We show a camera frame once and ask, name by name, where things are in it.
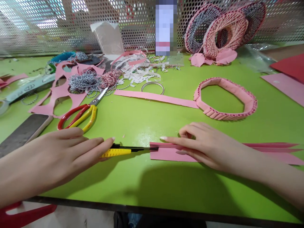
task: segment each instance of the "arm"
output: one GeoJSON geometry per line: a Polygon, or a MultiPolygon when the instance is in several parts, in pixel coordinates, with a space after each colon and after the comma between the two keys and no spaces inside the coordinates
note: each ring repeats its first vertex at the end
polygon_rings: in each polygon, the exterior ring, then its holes
{"type": "Polygon", "coordinates": [[[189,155],[209,167],[260,182],[304,211],[304,172],[247,147],[205,123],[191,123],[179,131],[181,138],[161,139],[184,146],[189,155]]]}
{"type": "Polygon", "coordinates": [[[115,138],[83,137],[80,128],[45,134],[0,159],[0,208],[63,185],[100,161],[115,138]]]}

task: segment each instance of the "yellow utility knife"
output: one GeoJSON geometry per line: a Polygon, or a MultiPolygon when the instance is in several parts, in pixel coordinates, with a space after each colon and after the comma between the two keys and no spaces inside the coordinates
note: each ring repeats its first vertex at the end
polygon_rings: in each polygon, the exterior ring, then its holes
{"type": "Polygon", "coordinates": [[[101,157],[114,157],[119,155],[130,154],[131,152],[138,152],[142,150],[158,150],[158,147],[124,147],[120,144],[113,143],[111,148],[105,152],[101,157]]]}

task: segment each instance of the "yellow scissor handle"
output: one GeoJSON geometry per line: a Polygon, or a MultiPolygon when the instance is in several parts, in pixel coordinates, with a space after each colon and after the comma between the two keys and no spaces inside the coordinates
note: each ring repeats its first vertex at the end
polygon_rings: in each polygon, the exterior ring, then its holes
{"type": "Polygon", "coordinates": [[[91,114],[91,118],[88,122],[88,124],[82,129],[84,133],[86,133],[89,128],[92,126],[94,123],[95,117],[96,117],[96,111],[97,107],[95,105],[91,105],[91,107],[88,109],[88,111],[85,112],[85,114],[82,115],[75,123],[73,123],[70,127],[77,127],[81,122],[83,122],[85,119],[89,117],[91,114]]]}
{"type": "Polygon", "coordinates": [[[131,153],[130,149],[109,149],[101,157],[114,157],[119,155],[130,154],[130,153],[131,153]]]}

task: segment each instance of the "floor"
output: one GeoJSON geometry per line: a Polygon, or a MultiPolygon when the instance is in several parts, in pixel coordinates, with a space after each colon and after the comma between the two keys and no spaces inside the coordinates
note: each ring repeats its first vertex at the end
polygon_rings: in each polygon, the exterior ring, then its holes
{"type": "MultiPolygon", "coordinates": [[[[23,205],[13,209],[8,214],[32,210],[47,204],[23,202],[23,205]]],[[[24,228],[113,228],[111,211],[101,211],[80,207],[57,206],[54,213],[49,214],[24,228]]],[[[207,222],[208,228],[258,228],[234,224],[207,222]]]]}

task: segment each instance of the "red chair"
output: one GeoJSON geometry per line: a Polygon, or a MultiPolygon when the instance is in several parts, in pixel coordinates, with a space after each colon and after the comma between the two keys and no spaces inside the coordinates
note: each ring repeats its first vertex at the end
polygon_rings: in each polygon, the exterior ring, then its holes
{"type": "Polygon", "coordinates": [[[12,210],[16,207],[19,207],[22,202],[14,203],[3,209],[0,209],[0,224],[1,228],[21,228],[24,227],[33,221],[36,221],[50,213],[53,213],[57,205],[48,205],[33,209],[26,212],[21,212],[14,215],[8,215],[6,212],[12,210]]]}

